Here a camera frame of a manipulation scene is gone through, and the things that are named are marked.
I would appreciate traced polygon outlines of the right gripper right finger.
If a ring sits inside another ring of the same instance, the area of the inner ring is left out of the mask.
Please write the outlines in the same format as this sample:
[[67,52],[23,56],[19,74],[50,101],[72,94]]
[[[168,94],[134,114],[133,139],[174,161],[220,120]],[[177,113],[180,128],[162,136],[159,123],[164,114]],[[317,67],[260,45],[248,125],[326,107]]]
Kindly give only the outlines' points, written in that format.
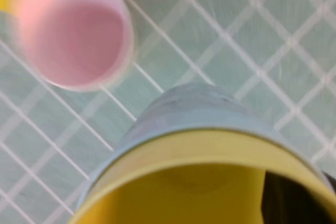
[[336,179],[335,179],[333,176],[331,176],[331,175],[329,175],[328,173],[326,173],[326,172],[323,172],[323,174],[324,174],[325,177],[328,179],[330,185],[331,185],[333,188],[336,188]]

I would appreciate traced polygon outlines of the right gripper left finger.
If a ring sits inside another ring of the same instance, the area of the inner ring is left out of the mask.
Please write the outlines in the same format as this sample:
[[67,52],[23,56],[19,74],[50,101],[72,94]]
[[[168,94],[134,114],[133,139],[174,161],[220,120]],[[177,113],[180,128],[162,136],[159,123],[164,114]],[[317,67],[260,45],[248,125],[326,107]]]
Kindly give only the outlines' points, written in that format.
[[300,184],[267,172],[262,195],[264,223],[335,223]]

